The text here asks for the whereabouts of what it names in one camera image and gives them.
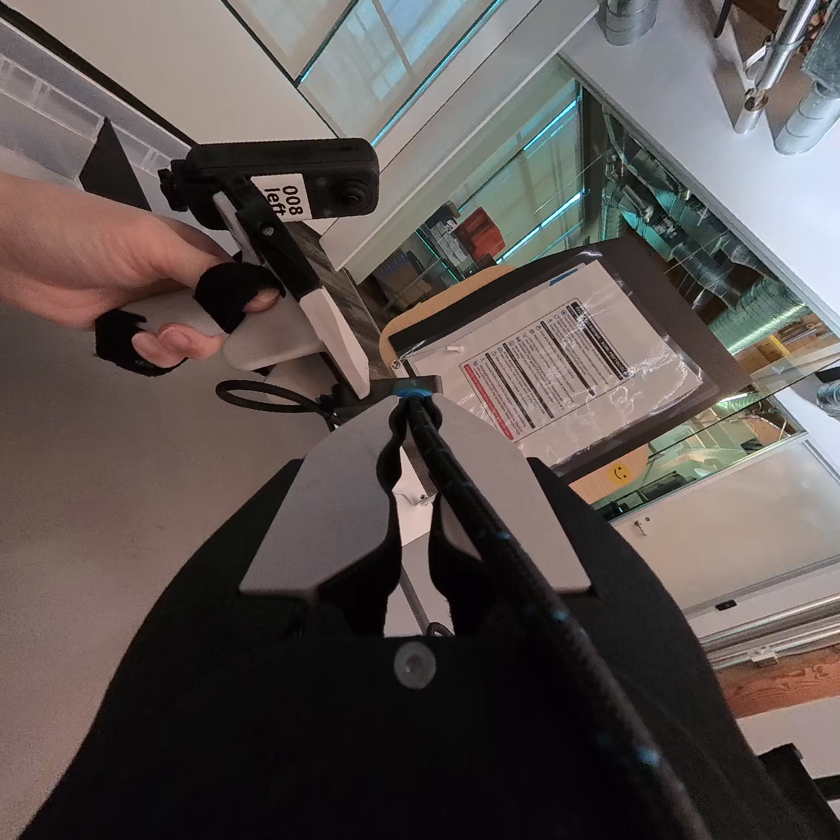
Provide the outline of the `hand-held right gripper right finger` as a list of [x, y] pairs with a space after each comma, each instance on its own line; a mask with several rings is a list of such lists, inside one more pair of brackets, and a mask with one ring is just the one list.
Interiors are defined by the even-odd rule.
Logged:
[[458, 497], [480, 497], [500, 520], [499, 544], [515, 541], [560, 594], [587, 592], [592, 583], [522, 451], [478, 416], [442, 394], [410, 394], [410, 431], [437, 489], [428, 538], [428, 567], [436, 589], [452, 597], [458, 572], [480, 569], [482, 557], [445, 489], [452, 466]]

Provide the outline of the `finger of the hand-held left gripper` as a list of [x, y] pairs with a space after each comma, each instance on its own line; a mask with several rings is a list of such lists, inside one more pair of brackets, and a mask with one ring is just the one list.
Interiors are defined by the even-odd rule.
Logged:
[[329, 291], [321, 287], [301, 298], [301, 310], [325, 350], [357, 397], [371, 394], [370, 363]]

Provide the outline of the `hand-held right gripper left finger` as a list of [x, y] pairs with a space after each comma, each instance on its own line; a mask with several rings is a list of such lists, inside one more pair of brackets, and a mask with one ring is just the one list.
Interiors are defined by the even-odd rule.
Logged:
[[400, 537], [401, 400], [389, 395], [323, 439], [302, 461], [239, 585], [245, 595], [314, 601], [321, 585]]

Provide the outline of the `person's left hand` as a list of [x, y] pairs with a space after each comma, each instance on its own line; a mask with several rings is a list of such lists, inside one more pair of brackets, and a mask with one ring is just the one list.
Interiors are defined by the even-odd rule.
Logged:
[[193, 289], [231, 260], [179, 220], [1, 173], [2, 302], [59, 326], [92, 329], [110, 310]]

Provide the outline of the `white sign stand base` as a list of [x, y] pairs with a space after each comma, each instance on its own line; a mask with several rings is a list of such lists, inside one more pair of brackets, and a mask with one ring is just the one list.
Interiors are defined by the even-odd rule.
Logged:
[[402, 473], [392, 489], [392, 494], [402, 545], [407, 545], [429, 532], [433, 518], [434, 494], [426, 492], [403, 448], [400, 449], [400, 459]]

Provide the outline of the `wooden sign board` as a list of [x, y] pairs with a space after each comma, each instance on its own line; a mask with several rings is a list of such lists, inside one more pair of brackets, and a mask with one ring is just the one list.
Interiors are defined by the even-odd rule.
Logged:
[[481, 269], [393, 317], [380, 355], [570, 483], [751, 383], [634, 234]]

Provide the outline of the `red crate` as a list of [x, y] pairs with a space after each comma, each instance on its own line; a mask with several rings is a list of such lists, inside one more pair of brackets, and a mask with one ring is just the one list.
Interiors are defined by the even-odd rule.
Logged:
[[482, 206], [467, 216], [465, 221], [455, 228], [454, 234], [465, 252], [476, 263], [484, 258], [496, 259], [505, 248], [505, 240], [499, 227]]

